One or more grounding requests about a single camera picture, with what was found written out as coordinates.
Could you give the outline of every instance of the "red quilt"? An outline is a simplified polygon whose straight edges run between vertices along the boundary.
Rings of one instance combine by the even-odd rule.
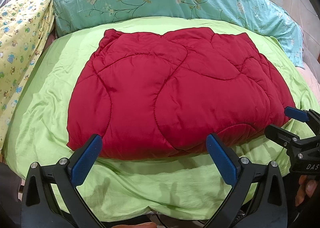
[[[102,157],[163,158],[206,151],[215,132],[230,146],[282,126],[294,107],[277,69],[246,33],[210,28],[106,30],[73,90],[68,146],[102,136]]]

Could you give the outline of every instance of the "blue gripper pad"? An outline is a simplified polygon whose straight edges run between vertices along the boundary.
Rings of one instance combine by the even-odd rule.
[[[284,109],[284,114],[292,119],[301,121],[301,122],[307,122],[309,121],[309,117],[307,112],[303,111],[303,110],[299,110],[299,109],[295,109],[292,107],[286,107]]]
[[[207,150],[218,168],[224,182],[234,187],[237,183],[237,171],[235,165],[212,135],[207,136],[206,145]]]
[[[96,135],[89,144],[85,144],[84,146],[86,145],[87,147],[70,171],[70,181],[73,187],[82,185],[86,179],[90,169],[102,150],[101,137]]]

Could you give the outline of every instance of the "human hand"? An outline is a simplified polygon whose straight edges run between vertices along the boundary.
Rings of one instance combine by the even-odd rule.
[[[112,228],[157,228],[157,225],[155,223],[146,223],[138,225],[117,225]]]
[[[295,199],[296,206],[302,204],[306,195],[308,197],[311,197],[313,195],[315,189],[317,188],[318,182],[315,180],[310,180],[307,182],[307,176],[302,175],[299,178],[299,185],[300,187]]]

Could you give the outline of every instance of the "green bed sheet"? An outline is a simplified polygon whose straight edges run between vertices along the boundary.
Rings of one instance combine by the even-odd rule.
[[[51,44],[36,64],[11,121],[4,147],[10,168],[25,178],[34,161],[47,165],[71,156],[72,151],[66,146],[68,103],[82,68],[97,49],[106,29],[164,34],[187,27],[210,27],[220,34],[246,32],[258,50],[279,70],[297,108],[320,111],[314,94],[276,39],[223,21],[138,18],[84,29]],[[295,120],[290,120],[284,128],[301,138],[313,135],[306,124]],[[288,173],[290,163],[285,150],[265,136],[235,146],[234,150],[255,163],[276,160],[282,174]],[[254,188],[251,187],[247,200],[252,198]],[[142,161],[99,158],[78,190],[102,221],[128,219],[151,209],[179,219],[199,220],[212,216],[230,186],[223,182],[210,156],[200,154]],[[66,210],[56,187],[54,192],[61,208]]]

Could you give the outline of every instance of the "silver bolt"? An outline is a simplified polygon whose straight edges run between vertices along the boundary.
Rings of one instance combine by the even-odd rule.
[[[271,161],[271,165],[272,165],[273,167],[277,167],[277,166],[278,166],[278,163],[277,163],[276,161]]]
[[[248,164],[248,163],[249,163],[249,159],[247,159],[246,157],[242,157],[242,158],[241,158],[241,162],[242,162],[243,164]]]
[[[37,162],[33,162],[32,164],[31,164],[31,168],[36,168],[38,166],[38,163]]]
[[[68,162],[68,159],[66,159],[66,158],[62,158],[59,160],[60,165],[65,165],[67,162]]]

